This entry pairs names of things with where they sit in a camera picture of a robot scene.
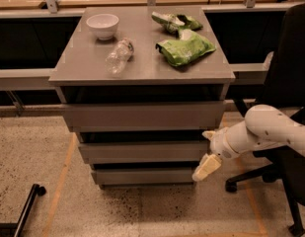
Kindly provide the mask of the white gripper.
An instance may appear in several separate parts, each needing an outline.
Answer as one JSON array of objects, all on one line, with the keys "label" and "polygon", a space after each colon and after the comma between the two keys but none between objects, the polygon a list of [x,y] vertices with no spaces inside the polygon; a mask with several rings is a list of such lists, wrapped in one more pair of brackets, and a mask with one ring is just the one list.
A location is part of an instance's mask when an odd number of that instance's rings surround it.
[{"label": "white gripper", "polygon": [[222,160],[231,160],[238,158],[239,154],[232,149],[227,141],[228,128],[220,130],[207,130],[202,133],[202,136],[210,140],[210,150],[213,154],[205,154],[195,168],[192,179],[199,182],[207,178],[210,174],[221,167]]}]

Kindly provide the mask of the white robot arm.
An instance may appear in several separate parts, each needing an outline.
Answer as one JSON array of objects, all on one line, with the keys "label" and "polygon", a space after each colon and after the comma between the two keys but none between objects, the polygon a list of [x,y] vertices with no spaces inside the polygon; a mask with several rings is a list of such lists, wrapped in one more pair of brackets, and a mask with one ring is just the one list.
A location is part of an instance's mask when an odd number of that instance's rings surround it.
[{"label": "white robot arm", "polygon": [[206,153],[192,174],[196,182],[215,172],[224,160],[280,146],[288,146],[305,157],[305,125],[269,105],[250,108],[243,121],[219,130],[207,130],[202,136],[209,140]]}]

